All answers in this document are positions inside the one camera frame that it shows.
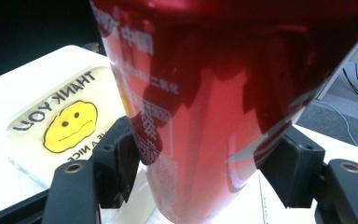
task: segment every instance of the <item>white surface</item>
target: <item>white surface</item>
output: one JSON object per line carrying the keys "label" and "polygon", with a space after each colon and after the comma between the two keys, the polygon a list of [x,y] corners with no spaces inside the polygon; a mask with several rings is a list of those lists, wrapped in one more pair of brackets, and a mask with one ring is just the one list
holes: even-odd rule
{"label": "white surface", "polygon": [[[75,140],[65,139],[62,148],[53,153],[46,145],[54,146],[59,141],[47,139],[47,132],[56,134],[55,139],[66,134],[57,126],[51,130],[51,124],[76,102],[95,108],[95,117],[89,118],[95,122],[91,133]],[[80,107],[77,110],[81,118],[92,116]],[[49,187],[59,165],[73,158],[87,160],[102,134],[124,115],[109,60],[86,49],[58,49],[0,76],[0,148],[40,189]],[[70,122],[75,127],[79,119]],[[34,184],[24,177],[20,176],[25,188]]]}
{"label": "white surface", "polygon": [[[0,111],[0,122],[2,119],[10,118],[14,110],[21,110],[17,104],[25,106],[28,101],[33,101],[34,99],[34,96],[28,95],[31,94],[30,90],[24,89],[29,86],[29,83],[25,85],[21,82],[23,78],[21,70],[19,69],[10,74],[0,77],[0,110],[3,110]],[[43,72],[35,73],[34,79],[40,83],[44,76]],[[43,82],[53,85],[52,79],[54,78],[56,78],[55,83],[70,79],[69,77],[50,76],[44,79]],[[12,86],[13,83],[20,83],[23,93],[18,91],[16,94],[12,94],[11,91],[8,91],[7,88]],[[44,88],[42,85],[34,89],[34,91],[42,92],[46,90]],[[358,162],[358,147],[299,126],[296,127],[326,149],[326,162],[334,158]],[[7,161],[6,155],[0,149],[0,210],[24,200],[40,190],[38,187],[33,186],[32,182],[24,178],[24,176],[19,178],[18,170]],[[125,204],[119,211],[103,210],[103,220],[107,223],[111,223],[113,220],[115,223],[170,223],[156,210],[150,188],[145,179],[145,173],[142,170],[137,176],[129,203]],[[237,199],[222,211],[213,223],[315,223],[315,221],[313,208],[285,209],[264,176],[257,172],[251,177]]]}

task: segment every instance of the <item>yellow smiley face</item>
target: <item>yellow smiley face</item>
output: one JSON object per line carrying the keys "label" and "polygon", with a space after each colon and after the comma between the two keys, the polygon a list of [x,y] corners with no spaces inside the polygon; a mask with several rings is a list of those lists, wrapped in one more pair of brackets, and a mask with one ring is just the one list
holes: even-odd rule
{"label": "yellow smiley face", "polygon": [[69,105],[51,122],[43,145],[55,153],[75,147],[95,131],[97,117],[93,103],[77,101]]}

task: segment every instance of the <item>smiley face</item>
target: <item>smiley face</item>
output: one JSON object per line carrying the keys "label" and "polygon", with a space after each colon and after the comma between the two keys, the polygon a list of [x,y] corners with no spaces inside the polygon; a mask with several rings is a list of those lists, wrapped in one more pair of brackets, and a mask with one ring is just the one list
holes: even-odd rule
{"label": "smiley face", "polygon": [[50,123],[43,145],[55,153],[75,147],[95,131],[97,117],[93,103],[77,101],[69,105]]}

